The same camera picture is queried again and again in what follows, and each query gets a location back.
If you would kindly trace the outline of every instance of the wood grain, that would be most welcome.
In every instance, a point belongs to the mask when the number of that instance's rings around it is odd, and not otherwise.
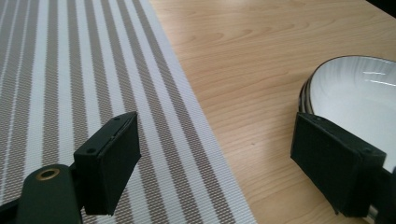
[[[259,223],[337,216],[290,159],[298,94],[343,55],[396,61],[396,20],[363,0],[150,0]]]

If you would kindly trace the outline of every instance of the striped placemat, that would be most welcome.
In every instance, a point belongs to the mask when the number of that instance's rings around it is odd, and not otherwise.
[[[0,0],[0,75],[0,204],[137,111],[142,159],[116,215],[84,222],[255,222],[147,1]]]

